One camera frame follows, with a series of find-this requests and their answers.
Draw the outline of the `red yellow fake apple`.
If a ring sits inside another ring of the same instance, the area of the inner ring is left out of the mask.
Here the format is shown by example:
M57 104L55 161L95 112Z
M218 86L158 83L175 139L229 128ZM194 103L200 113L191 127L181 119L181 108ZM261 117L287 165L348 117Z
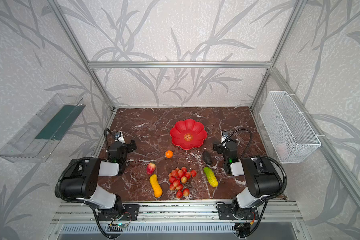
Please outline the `red yellow fake apple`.
M148 175L152 175L154 173L155 169L156 169L156 165L154 163L149 163L147 165L146 172L147 172Z

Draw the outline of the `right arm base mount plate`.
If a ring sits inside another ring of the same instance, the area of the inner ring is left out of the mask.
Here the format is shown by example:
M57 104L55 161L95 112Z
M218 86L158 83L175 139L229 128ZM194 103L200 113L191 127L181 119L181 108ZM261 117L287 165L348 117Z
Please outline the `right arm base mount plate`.
M244 221L255 221L259 219L259 212L257 208L240 208L236 203L223 203L217 202L215 207L219 214L220 220L244 220Z

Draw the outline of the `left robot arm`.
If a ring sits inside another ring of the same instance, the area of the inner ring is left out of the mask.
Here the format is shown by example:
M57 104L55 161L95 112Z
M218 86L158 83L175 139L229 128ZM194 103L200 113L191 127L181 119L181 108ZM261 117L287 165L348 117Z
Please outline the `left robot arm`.
M92 157L71 160L55 186L56 197L93 210L123 213L125 208L120 196L98 186L98 178L121 176L127 167L127 155L136 149L134 140L128 144L116 141L106 150L107 160Z

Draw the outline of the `small orange fake fruit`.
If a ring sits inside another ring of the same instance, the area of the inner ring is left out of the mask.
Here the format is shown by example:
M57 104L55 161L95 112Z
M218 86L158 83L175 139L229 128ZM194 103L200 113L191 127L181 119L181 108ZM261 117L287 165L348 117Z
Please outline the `small orange fake fruit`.
M166 156L167 159L172 158L173 155L174 155L173 151L166 151L166 152L165 152L165 156Z

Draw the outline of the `yellow fake squash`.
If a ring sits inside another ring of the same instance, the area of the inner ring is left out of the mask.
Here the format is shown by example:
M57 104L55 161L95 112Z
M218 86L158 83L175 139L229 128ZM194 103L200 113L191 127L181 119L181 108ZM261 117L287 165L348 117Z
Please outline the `yellow fake squash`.
M159 198L163 194L163 190L158 182L157 175L151 175L150 176L150 184L154 192L155 198Z

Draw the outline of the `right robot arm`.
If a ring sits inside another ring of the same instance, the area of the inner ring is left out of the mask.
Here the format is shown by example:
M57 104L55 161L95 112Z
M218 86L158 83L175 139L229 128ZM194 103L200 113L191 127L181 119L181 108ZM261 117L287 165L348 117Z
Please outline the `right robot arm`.
M223 155L225 172L232 176L244 176L247 187L233 199L232 211L257 208L280 196L287 187L284 168L268 156L238 157L238 144L233 141L214 144L213 150Z

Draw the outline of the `red fake grape bunch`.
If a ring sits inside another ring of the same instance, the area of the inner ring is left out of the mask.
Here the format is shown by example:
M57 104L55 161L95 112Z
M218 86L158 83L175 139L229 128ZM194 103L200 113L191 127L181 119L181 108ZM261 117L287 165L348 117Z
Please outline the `red fake grape bunch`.
M192 182L197 174L196 170L188 169L187 167L176 168L170 171L168 174L170 191L176 192L178 199L190 197L191 193L196 190Z

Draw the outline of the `dark fake avocado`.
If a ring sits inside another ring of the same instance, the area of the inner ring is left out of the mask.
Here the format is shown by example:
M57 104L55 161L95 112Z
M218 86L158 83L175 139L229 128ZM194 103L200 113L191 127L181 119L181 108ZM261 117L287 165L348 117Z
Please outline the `dark fake avocado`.
M211 166L213 164L212 156L208 151L203 151L202 160L208 166Z

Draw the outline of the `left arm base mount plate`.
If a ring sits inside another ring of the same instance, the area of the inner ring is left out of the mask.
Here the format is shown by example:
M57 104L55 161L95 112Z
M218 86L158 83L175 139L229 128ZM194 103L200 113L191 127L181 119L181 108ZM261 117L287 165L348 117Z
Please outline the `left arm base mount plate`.
M126 204L123 205L119 210L108 209L99 210L97 218L99 221L111 221L111 220L122 220L122 221L136 221L139 214L140 205L138 204Z

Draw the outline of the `green yellow fake cucumber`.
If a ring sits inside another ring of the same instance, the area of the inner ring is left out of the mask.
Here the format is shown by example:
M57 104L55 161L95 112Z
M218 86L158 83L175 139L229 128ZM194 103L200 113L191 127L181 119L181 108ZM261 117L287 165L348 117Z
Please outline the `green yellow fake cucumber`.
M213 170L209 167L204 167L203 171L207 177L208 183L214 188L217 187L219 182L218 182Z

